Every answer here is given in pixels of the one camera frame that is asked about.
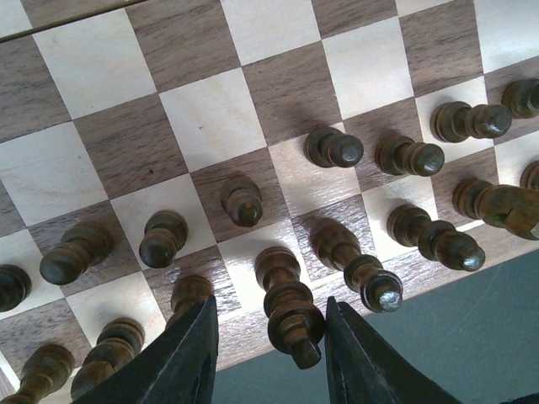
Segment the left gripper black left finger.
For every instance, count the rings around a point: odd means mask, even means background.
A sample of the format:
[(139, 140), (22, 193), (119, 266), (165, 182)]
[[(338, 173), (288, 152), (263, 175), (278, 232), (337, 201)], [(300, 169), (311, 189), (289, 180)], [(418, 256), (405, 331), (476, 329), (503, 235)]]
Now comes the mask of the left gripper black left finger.
[(218, 355), (216, 297), (199, 300), (119, 372), (76, 403), (210, 403)]

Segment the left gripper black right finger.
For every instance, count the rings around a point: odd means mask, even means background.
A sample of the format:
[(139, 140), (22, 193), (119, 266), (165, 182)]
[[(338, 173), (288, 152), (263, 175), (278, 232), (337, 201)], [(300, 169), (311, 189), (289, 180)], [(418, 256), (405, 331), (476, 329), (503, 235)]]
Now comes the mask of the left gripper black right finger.
[(351, 305), (329, 297), (325, 358), (332, 403), (457, 403), (415, 369)]

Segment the dark pawn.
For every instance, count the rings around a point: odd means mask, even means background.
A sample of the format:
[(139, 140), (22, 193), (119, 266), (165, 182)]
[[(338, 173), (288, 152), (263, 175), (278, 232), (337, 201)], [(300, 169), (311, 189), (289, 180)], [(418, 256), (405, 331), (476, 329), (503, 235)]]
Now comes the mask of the dark pawn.
[(189, 235), (182, 215), (173, 210), (154, 213), (144, 228), (139, 246), (141, 261), (149, 268), (166, 268), (185, 245)]
[(81, 221), (64, 233), (61, 242), (40, 261), (40, 275), (54, 285), (77, 280), (89, 267), (102, 263), (113, 251), (112, 233), (95, 221)]
[(236, 226), (256, 226), (263, 215), (259, 187), (249, 177), (233, 177), (221, 189), (221, 207)]
[(436, 144), (392, 135), (376, 146), (375, 162), (384, 173), (392, 176), (410, 174), (431, 177), (443, 168), (445, 154)]
[(460, 143), (468, 138), (496, 139), (511, 127), (512, 113), (501, 104), (472, 107), (462, 101), (439, 105), (430, 116), (434, 137), (443, 142)]
[(364, 154), (360, 139), (332, 128), (322, 127), (311, 132), (304, 142), (307, 159), (322, 168), (356, 166)]
[(1, 265), (1, 312), (11, 311), (25, 300), (31, 292), (28, 274), (18, 266)]

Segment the dark wooden chess piece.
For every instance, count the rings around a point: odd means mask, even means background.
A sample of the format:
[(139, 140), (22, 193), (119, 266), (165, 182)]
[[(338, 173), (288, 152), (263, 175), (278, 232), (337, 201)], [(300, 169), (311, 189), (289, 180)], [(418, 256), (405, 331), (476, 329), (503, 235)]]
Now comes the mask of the dark wooden chess piece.
[(346, 285), (360, 295), (369, 311), (388, 313), (401, 307), (401, 279), (385, 270), (378, 258), (363, 253), (358, 238), (348, 228), (326, 219), (313, 229), (311, 246), (325, 267), (343, 273)]

